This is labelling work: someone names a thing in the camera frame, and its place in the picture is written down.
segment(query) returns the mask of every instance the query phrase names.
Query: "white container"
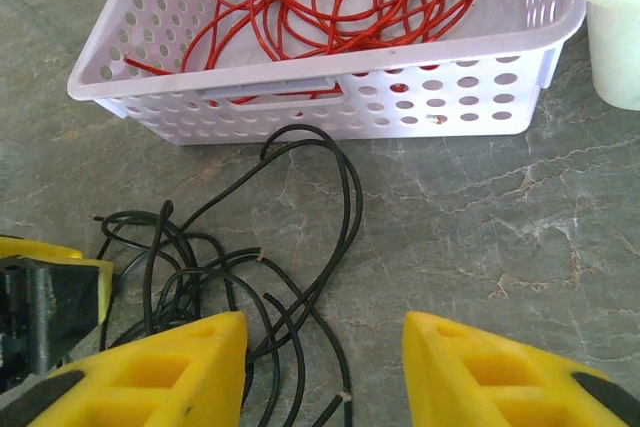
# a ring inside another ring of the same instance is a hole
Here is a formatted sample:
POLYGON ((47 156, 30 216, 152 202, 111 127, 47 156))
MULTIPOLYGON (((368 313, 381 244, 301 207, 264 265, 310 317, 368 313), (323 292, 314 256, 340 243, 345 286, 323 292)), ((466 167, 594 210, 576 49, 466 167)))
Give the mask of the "white container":
POLYGON ((162 77, 121 60, 175 69, 214 8, 214 0, 108 0, 69 94, 180 145, 262 141, 291 123, 338 139, 516 134, 530 125, 540 89, 585 15, 582 0, 475 0, 433 43, 271 63, 248 34, 215 70, 162 77), (335 83, 343 93, 329 99, 273 95, 335 83), (261 97, 229 101, 251 95, 261 97))
POLYGON ((640 110, 640 0, 587 0, 596 91, 616 107, 640 110))

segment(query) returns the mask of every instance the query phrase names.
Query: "gray marble surface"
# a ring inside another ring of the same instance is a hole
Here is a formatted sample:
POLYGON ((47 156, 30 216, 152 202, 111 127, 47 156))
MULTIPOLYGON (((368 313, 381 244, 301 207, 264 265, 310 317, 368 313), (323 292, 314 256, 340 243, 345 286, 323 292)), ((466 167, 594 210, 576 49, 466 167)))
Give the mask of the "gray marble surface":
MULTIPOLYGON (((89 215, 157 210, 172 198, 184 219, 258 153, 255 145, 174 147, 68 98, 67 76, 104 1, 0 0, 0 231, 87 254, 101 242, 89 215)), ((596 96, 585 30, 568 42, 522 135, 341 146, 362 177, 365 218, 319 308, 351 362, 356 425, 410 424, 400 342, 412 309, 588 363, 640 395, 640 114, 596 96)), ((338 187, 327 155, 295 152, 197 227, 229 248, 266 246, 306 285, 336 237, 338 187)), ((124 258, 114 251, 118 265, 124 258)), ((261 270, 243 275, 291 300, 261 270)), ((137 285, 128 285, 115 330, 140 316, 137 285)), ((220 290, 210 294, 213 313, 220 290)), ((296 425, 340 388, 319 329, 310 324, 302 335, 309 375, 296 425)), ((95 345, 89 338, 76 355, 95 345)), ((259 372, 243 426, 264 406, 266 362, 259 372)), ((285 378, 273 425, 292 400, 291 363, 285 378)))

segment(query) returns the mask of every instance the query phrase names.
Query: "black wire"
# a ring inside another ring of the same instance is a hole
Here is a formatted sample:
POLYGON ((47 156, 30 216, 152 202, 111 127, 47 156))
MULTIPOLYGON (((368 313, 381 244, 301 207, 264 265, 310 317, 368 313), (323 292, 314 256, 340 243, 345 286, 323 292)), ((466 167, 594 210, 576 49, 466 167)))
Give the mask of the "black wire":
POLYGON ((278 351, 289 341, 293 344, 296 356, 298 381, 294 401, 284 426, 292 426, 296 421, 303 402, 306 372, 305 357, 299 337, 299 330, 309 317, 319 325, 329 340, 338 360, 342 376, 342 389, 340 393, 328 403, 327 407, 313 425, 324 425, 335 413, 340 404, 343 404, 344 425, 351 427, 353 425, 353 407, 351 402, 352 387, 349 365, 338 338, 328 323, 318 313, 315 305, 331 275, 353 243, 362 220, 364 202, 358 174, 351 161, 329 135, 316 127, 302 124, 284 127, 269 137, 260 150, 259 160, 259 163, 255 167, 250 169, 223 192, 197 209, 180 226, 169 220, 173 210, 171 201, 166 201, 158 214, 140 210, 126 210, 106 217, 94 217, 95 220, 101 222, 101 230, 106 237, 98 254, 98 258, 103 258, 113 244, 119 244, 139 252, 115 279, 106 320, 100 332, 100 350, 104 350, 107 346, 109 320, 113 313, 115 300, 122 289, 124 279, 139 266, 145 265, 143 280, 143 317, 121 333, 116 340, 112 342, 111 347, 122 345, 138 338, 162 332, 201 318, 202 287, 211 282, 221 280, 224 284, 229 309, 238 310, 233 290, 235 285, 249 295, 252 303, 258 309, 265 329, 265 338, 255 348, 247 349, 245 387, 242 398, 242 405, 244 405, 253 384, 255 363, 264 356, 270 357, 272 363, 271 393, 260 422, 258 423, 259 427, 267 425, 276 407, 280 394, 281 379, 278 351), (282 135, 292 131, 306 131, 317 135, 319 138, 284 144, 272 150, 275 141, 279 140, 282 135), (215 237, 209 234, 187 230, 202 215, 241 188, 265 167, 288 152, 301 147, 322 147, 333 154, 340 175, 343 198, 342 222, 334 249, 324 264, 324 267, 320 270, 317 278, 306 289, 298 287, 283 269, 275 262, 265 258, 260 247, 226 253, 222 244, 215 237), (122 234, 123 231, 131 227, 153 229, 154 234, 150 244, 145 245, 139 241, 127 238, 122 234), (194 240, 202 240, 211 245, 216 251, 217 257, 207 262, 198 261, 198 257, 191 244, 194 240), (165 249, 168 247, 175 249, 177 253, 176 257, 166 252, 165 249), (168 262, 175 272, 163 286, 154 308, 151 303, 152 280, 155 261, 158 258, 168 262), (235 267, 246 264, 247 262, 258 262, 262 266, 270 269, 284 282, 296 297, 293 304, 285 307, 269 293, 264 294, 264 299, 272 304, 279 313, 279 318, 275 323, 271 322, 265 305, 257 292, 244 280, 231 273, 235 267), (282 337, 276 338, 276 334, 283 327, 286 327, 286 329, 282 337))

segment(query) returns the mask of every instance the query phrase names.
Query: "white plastic basket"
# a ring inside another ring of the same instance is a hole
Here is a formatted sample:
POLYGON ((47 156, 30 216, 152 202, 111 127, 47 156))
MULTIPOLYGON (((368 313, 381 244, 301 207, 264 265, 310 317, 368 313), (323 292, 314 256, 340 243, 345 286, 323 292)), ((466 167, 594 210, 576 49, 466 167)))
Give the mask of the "white plastic basket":
POLYGON ((516 134, 530 125, 585 15, 582 0, 475 0, 433 43, 273 63, 240 37, 216 69, 161 77, 122 61, 130 55, 175 70, 214 8, 215 0, 108 0, 69 94, 179 145, 262 141, 291 123, 338 139, 516 134), (334 98, 273 95, 336 82, 343 94, 334 98), (253 95, 258 102, 229 101, 253 95))

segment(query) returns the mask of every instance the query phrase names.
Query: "yellow object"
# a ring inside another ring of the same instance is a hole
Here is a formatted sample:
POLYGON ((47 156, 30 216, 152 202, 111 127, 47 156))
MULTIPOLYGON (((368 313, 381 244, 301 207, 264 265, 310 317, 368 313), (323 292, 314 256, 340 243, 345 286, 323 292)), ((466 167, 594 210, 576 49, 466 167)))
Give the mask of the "yellow object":
POLYGON ((622 427, 571 377, 582 364, 410 312, 403 358, 414 427, 622 427))
POLYGON ((0 259, 14 255, 59 265, 86 265, 99 269, 98 278, 98 323, 104 322, 111 297, 113 264, 104 260, 84 259, 79 250, 45 244, 28 239, 17 239, 0 235, 0 259))
POLYGON ((236 427, 247 324, 208 317, 65 365, 85 378, 30 427, 236 427))

